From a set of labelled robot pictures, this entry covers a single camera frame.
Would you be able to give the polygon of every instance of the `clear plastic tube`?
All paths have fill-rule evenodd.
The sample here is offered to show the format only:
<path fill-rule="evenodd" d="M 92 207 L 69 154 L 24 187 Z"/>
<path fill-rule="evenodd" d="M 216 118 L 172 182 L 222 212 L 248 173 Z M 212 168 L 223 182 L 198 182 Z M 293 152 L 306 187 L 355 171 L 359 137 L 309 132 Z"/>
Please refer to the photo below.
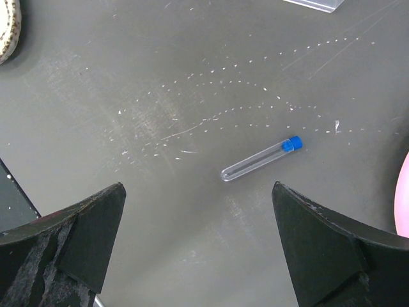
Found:
<path fill-rule="evenodd" d="M 301 139 L 293 136 L 224 169 L 220 176 L 223 181 L 232 181 L 300 148 L 302 148 Z"/>

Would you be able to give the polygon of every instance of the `pink plate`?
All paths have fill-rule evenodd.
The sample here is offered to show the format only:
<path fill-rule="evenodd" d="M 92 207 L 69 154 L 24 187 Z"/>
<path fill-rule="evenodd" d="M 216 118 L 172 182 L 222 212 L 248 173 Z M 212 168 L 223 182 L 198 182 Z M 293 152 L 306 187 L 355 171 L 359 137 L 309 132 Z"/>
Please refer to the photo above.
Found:
<path fill-rule="evenodd" d="M 402 165 L 396 184 L 395 225 L 398 235 L 409 238 L 409 154 Z"/>

